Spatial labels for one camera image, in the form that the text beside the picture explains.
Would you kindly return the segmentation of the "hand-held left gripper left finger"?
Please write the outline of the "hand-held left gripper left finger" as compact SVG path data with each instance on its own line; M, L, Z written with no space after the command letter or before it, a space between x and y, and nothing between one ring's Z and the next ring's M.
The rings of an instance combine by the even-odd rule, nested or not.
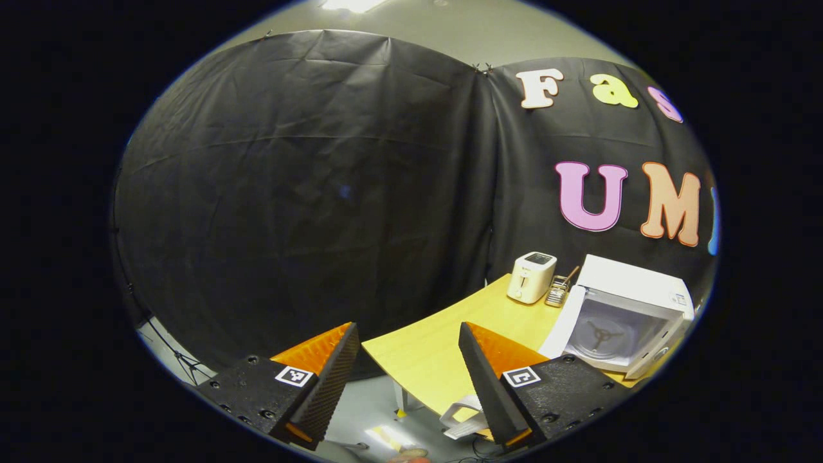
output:
M279 354L249 354L196 390L260 433L315 450L361 348L356 323L342 323Z

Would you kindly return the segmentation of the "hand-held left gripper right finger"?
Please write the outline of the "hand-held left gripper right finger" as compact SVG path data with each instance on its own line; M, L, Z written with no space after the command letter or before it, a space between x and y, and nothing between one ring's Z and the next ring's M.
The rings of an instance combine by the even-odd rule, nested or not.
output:
M461 323L458 348L493 440L505 449L563 439L633 393L574 354L548 358L478 323Z

